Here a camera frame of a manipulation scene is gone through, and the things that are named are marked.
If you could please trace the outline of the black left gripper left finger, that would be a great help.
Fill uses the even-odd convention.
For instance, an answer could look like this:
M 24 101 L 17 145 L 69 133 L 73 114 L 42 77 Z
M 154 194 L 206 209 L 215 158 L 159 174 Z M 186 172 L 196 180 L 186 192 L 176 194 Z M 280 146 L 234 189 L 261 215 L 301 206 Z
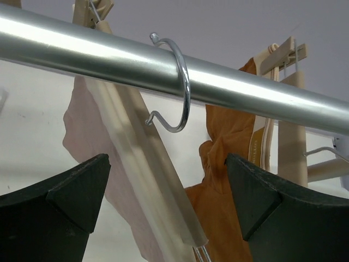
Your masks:
M 111 165 L 107 154 L 1 195 L 1 261 L 82 261 Z

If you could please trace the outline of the beige hanger with pink underwear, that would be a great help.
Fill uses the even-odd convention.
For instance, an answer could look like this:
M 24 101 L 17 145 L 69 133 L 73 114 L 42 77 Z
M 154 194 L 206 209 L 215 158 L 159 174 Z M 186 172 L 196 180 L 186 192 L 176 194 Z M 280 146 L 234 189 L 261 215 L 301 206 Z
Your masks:
M 198 221 L 167 150 L 154 125 L 168 132 L 182 131 L 190 111 L 190 82 L 184 57 L 176 43 L 150 34 L 155 46 L 167 45 L 176 60 L 184 92 L 180 122 L 171 126 L 158 111 L 148 111 L 140 92 L 132 87 L 87 79 L 127 178 L 165 261 L 210 261 L 208 239 Z

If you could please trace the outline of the white clothes rack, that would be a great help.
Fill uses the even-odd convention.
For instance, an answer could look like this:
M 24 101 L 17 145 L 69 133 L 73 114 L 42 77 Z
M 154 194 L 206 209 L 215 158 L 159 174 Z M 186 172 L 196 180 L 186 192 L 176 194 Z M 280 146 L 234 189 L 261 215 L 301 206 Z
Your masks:
M 172 52 L 6 4 L 1 5 L 1 59 L 183 94 Z M 348 134 L 347 102 L 193 57 L 185 62 L 194 100 Z

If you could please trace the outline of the brown underwear on rack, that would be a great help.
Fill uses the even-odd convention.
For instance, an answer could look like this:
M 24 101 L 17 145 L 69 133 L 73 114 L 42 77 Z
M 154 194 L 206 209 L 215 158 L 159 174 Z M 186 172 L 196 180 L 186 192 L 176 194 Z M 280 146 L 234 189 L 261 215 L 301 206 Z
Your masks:
M 242 238 L 225 160 L 230 153 L 248 157 L 255 115 L 206 105 L 209 140 L 199 147 L 204 178 L 186 188 L 187 196 L 208 238 L 213 261 L 252 261 Z

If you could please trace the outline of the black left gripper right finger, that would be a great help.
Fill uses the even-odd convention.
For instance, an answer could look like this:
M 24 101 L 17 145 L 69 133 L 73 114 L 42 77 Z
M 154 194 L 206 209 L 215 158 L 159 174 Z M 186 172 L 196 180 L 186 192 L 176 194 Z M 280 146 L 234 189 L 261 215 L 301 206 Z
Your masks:
M 254 261 L 348 261 L 348 199 L 226 158 L 242 232 Z

